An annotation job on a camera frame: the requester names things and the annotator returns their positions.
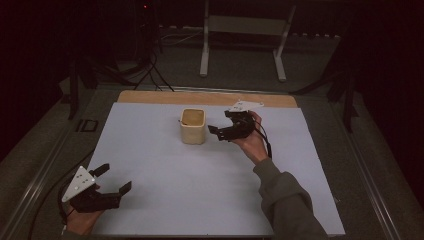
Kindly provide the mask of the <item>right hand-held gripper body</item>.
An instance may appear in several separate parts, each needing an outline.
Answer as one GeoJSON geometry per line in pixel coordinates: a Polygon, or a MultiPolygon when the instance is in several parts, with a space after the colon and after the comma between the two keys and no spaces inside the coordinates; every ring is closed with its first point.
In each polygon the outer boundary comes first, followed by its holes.
{"type": "Polygon", "coordinates": [[[250,110],[263,107],[262,102],[239,100],[224,112],[233,125],[225,131],[225,140],[235,140],[248,137],[256,129],[256,121],[250,110]]]}

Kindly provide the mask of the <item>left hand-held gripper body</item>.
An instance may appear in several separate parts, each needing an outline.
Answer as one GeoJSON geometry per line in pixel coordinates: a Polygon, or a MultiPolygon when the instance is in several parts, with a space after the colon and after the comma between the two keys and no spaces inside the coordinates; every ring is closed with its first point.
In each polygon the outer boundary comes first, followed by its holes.
{"type": "Polygon", "coordinates": [[[79,166],[61,197],[61,202],[69,202],[80,213],[90,213],[120,206],[122,196],[117,193],[100,193],[97,191],[96,178],[90,170],[79,166]]]}

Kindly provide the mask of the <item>beige plastic cup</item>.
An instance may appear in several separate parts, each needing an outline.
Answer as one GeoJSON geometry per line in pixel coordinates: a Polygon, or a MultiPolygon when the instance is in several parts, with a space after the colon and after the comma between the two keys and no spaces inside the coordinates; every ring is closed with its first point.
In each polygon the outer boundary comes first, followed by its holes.
{"type": "Polygon", "coordinates": [[[181,140],[189,145],[205,142],[206,114],[203,109],[186,108],[180,117],[181,140]]]}

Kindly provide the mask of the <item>person's right hand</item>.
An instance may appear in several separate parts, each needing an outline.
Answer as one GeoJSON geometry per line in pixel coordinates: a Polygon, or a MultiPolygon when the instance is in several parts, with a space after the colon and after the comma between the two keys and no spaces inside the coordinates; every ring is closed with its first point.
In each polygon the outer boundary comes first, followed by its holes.
{"type": "Polygon", "coordinates": [[[264,138],[261,132],[261,117],[254,111],[249,114],[255,120],[255,130],[246,138],[235,139],[233,143],[240,147],[244,154],[255,164],[268,158],[268,153],[264,145],[264,138]]]}

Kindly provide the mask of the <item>person's left hand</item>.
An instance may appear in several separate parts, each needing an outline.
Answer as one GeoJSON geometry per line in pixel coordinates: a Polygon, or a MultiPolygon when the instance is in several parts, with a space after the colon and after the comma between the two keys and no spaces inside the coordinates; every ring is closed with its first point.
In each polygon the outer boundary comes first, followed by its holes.
{"type": "Polygon", "coordinates": [[[63,236],[88,236],[91,234],[96,222],[103,211],[80,213],[74,207],[69,206],[66,217],[67,222],[63,230],[63,236]]]}

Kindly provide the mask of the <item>white table mat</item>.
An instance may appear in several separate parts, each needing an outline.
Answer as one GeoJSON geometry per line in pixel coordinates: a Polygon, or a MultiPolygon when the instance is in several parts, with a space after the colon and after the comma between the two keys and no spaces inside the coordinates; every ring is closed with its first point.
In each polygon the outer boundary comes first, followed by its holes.
{"type": "MultiPolygon", "coordinates": [[[[132,181],[120,208],[106,211],[93,234],[113,237],[268,237],[259,178],[235,144],[206,133],[201,145],[180,137],[183,109],[200,108],[206,123],[226,127],[227,106],[114,103],[89,168],[109,163],[102,192],[132,181]]],[[[261,107],[273,161],[308,191],[330,236],[345,229],[300,108],[261,107]]]]}

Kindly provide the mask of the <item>black tripod stand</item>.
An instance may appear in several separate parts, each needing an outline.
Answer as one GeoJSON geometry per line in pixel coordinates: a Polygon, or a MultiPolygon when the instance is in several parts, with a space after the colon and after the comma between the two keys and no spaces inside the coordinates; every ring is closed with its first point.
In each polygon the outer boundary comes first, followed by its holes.
{"type": "Polygon", "coordinates": [[[72,120],[79,108],[79,81],[88,89],[97,87],[97,80],[94,71],[92,70],[91,58],[80,52],[72,55],[69,64],[69,103],[70,113],[69,120],[72,120]]]}
{"type": "Polygon", "coordinates": [[[355,78],[353,72],[348,71],[336,71],[330,77],[332,83],[329,91],[327,92],[327,99],[330,102],[337,102],[344,97],[344,109],[342,115],[343,125],[346,130],[352,132],[352,116],[354,115],[354,91],[355,91],[355,78]]]}

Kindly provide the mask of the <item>grey metal stand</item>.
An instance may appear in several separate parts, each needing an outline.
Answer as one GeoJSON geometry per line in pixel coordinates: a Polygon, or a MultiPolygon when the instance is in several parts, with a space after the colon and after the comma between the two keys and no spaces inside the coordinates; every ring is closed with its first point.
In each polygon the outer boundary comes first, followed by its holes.
{"type": "Polygon", "coordinates": [[[200,61],[199,75],[201,77],[208,76],[209,66],[209,33],[210,32],[223,32],[223,33],[237,33],[237,34],[256,34],[279,36],[281,38],[280,44],[273,50],[273,59],[275,68],[280,82],[287,80],[286,72],[283,66],[282,53],[289,35],[292,25],[296,6],[289,5],[289,12],[287,16],[280,19],[265,19],[265,18],[252,18],[252,17],[236,17],[224,15],[211,15],[210,0],[204,0],[204,18],[203,18],[203,49],[200,61]]]}

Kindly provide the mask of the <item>black floor bracket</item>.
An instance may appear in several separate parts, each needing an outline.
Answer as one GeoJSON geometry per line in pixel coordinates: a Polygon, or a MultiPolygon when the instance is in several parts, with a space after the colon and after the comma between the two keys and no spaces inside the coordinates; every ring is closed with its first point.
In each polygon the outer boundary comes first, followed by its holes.
{"type": "Polygon", "coordinates": [[[99,122],[97,120],[80,119],[75,131],[76,132],[95,132],[98,128],[98,125],[99,125],[99,122]]]}

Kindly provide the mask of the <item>metal floor rail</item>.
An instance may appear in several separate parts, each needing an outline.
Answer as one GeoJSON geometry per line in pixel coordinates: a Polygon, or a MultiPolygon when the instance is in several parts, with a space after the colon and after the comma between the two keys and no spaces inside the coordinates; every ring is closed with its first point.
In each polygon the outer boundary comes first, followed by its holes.
{"type": "Polygon", "coordinates": [[[0,240],[59,240],[52,185],[91,149],[72,133],[30,132],[0,163],[0,240]]]}
{"type": "Polygon", "coordinates": [[[344,135],[349,151],[353,156],[362,185],[365,188],[369,201],[382,227],[386,240],[402,240],[398,228],[396,227],[389,209],[387,208],[387,204],[381,195],[368,166],[366,165],[364,155],[358,145],[358,142],[356,141],[354,134],[349,132],[344,125],[342,106],[339,103],[331,103],[330,108],[337,120],[339,128],[344,135]]]}

